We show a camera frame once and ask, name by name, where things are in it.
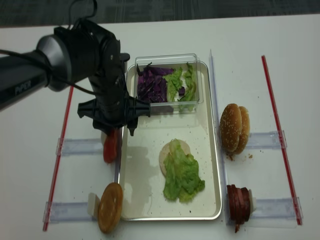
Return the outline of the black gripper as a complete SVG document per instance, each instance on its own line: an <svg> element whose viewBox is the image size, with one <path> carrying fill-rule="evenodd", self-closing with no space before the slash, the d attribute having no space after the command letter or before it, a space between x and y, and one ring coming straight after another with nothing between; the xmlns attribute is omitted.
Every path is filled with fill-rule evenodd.
<svg viewBox="0 0 320 240"><path fill-rule="evenodd" d="M114 79L98 75L88 79L96 96L78 104L78 116L92 119L95 129L110 134L122 134L123 126L127 126L134 136L139 117L151 116L151 105L129 95L123 74Z"/></svg>

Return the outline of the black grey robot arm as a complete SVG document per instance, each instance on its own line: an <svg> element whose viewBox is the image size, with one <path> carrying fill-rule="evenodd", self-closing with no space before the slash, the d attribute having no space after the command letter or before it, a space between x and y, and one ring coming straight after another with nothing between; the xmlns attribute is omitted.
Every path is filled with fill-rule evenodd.
<svg viewBox="0 0 320 240"><path fill-rule="evenodd" d="M5 109L41 88L60 92L88 79L88 93L94 99L78 105L78 116L92 119L93 127L107 135L124 126L133 133L138 118L150 116L151 105L127 90L129 59L112 32L88 19L78 20L70 29L56 27L31 52L1 51L0 107Z"/></svg>

